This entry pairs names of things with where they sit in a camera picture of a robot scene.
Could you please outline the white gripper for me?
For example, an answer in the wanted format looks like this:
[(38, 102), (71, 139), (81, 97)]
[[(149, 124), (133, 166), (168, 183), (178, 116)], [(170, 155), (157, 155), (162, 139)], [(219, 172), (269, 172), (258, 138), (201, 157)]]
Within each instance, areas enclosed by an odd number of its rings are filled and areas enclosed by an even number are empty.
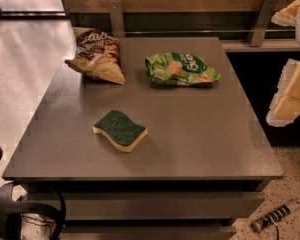
[[(296, 41), (300, 44), (300, 0), (295, 0), (276, 12), (271, 22), (284, 27), (295, 26)], [(270, 103), (266, 122), (270, 126), (284, 127), (293, 123), (299, 116), (300, 61), (289, 59), (282, 69), (277, 92)]]

